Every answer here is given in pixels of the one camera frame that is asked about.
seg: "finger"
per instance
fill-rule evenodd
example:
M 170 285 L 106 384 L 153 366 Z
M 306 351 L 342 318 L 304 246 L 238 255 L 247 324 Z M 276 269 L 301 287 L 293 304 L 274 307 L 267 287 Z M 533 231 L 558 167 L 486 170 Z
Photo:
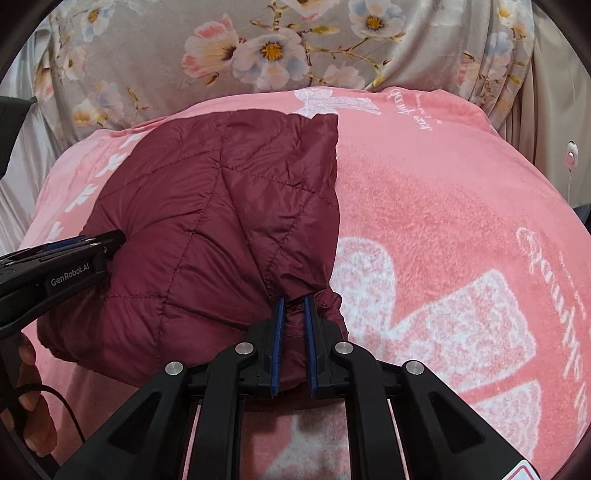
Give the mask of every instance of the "finger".
M 21 334 L 21 338 L 18 344 L 18 353 L 21 356 L 23 363 L 27 365 L 35 365 L 37 360 L 37 353 L 35 347 L 25 334 Z
M 7 430 L 12 430 L 14 428 L 14 420 L 12 419 L 12 414 L 8 409 L 0 413 L 0 419 L 2 419 L 2 423 Z
M 41 396 L 37 408 L 28 415 L 23 431 L 25 443 L 33 452 L 42 452 L 52 428 L 55 427 L 49 414 L 47 401 Z
M 31 383 L 41 383 L 41 375 L 39 374 L 39 370 L 35 366 L 21 364 L 21 370 L 18 377 L 17 387 L 22 387 L 23 385 L 28 385 Z M 33 411 L 37 402 L 39 401 L 39 397 L 41 396 L 41 392 L 29 392 L 22 395 L 19 400 L 21 405 L 25 407 L 28 411 Z
M 57 430 L 56 425 L 51 422 L 49 434 L 43 442 L 43 445 L 40 446 L 39 450 L 37 450 L 37 455 L 40 457 L 45 457 L 45 455 L 49 455 L 57 446 Z

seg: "wrinkled fabric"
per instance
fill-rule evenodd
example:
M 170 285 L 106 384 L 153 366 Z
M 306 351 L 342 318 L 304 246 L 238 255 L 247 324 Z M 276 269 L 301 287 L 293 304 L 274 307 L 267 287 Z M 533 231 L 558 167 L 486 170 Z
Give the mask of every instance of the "wrinkled fabric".
M 212 360 L 272 299 L 329 289 L 339 234 L 337 116 L 248 110 L 167 122 L 105 184 L 83 235 L 121 229 L 111 278 L 38 322 L 58 358 L 140 386 L 171 361 Z M 282 387 L 306 379 L 303 312 L 288 305 Z
M 0 83 L 0 95 L 28 100 L 33 97 L 35 73 L 50 38 L 44 20 L 27 40 Z M 12 148 L 6 175 L 0 179 L 0 256 L 14 252 L 35 215 L 35 201 L 45 179 L 64 152 L 43 109 L 31 107 Z
M 309 86 L 444 89 L 498 128 L 535 36 L 531 0 L 65 0 L 48 20 L 35 91 L 68 146 L 204 100 Z

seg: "maroon puffer jacket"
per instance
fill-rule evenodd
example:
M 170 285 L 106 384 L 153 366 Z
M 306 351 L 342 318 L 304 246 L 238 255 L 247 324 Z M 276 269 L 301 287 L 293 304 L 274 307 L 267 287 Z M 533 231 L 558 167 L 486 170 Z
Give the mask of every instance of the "maroon puffer jacket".
M 329 288 L 339 233 L 336 115 L 248 110 L 170 121 L 105 185 L 82 234 L 120 228 L 108 283 L 38 321 L 64 360 L 140 386 L 170 361 L 213 359 L 269 318 L 272 298 Z M 282 390 L 306 379 L 301 308 L 288 309 Z

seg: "silver bolt head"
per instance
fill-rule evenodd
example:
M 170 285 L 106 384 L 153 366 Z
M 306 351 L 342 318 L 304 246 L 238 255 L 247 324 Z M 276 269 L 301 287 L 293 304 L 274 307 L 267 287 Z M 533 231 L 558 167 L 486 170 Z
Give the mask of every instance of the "silver bolt head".
M 353 351 L 353 345 L 349 342 L 339 342 L 335 345 L 335 350 L 341 355 L 348 355 Z
M 239 343 L 238 345 L 236 345 L 236 353 L 238 355 L 249 355 L 250 353 L 252 353 L 254 351 L 254 346 L 251 343 L 248 342 L 242 342 Z
M 411 375 L 420 375 L 425 371 L 425 366 L 421 362 L 411 360 L 406 365 L 407 372 Z
M 168 365 L 166 365 L 164 371 L 168 375 L 178 375 L 183 371 L 183 364 L 181 362 L 170 362 Z

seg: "pink fleece blanket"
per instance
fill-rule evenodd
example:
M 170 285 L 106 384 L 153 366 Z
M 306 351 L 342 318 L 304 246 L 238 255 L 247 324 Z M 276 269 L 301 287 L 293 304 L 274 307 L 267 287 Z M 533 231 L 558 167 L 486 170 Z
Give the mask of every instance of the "pink fleece blanket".
M 550 479 L 589 425 L 591 237 L 482 111 L 448 93 L 243 95 L 97 131 L 54 166 L 22 247 L 77 235 L 111 173 L 162 122 L 247 108 L 338 113 L 331 286 L 350 337 L 379 359 L 425 362 Z M 35 338 L 33 326 L 27 333 Z M 133 392 L 36 345 L 43 380 L 72 402 L 86 434 Z M 63 462 L 77 439 L 48 400 Z M 249 413 L 245 423 L 243 478 L 349 478 L 341 406 Z

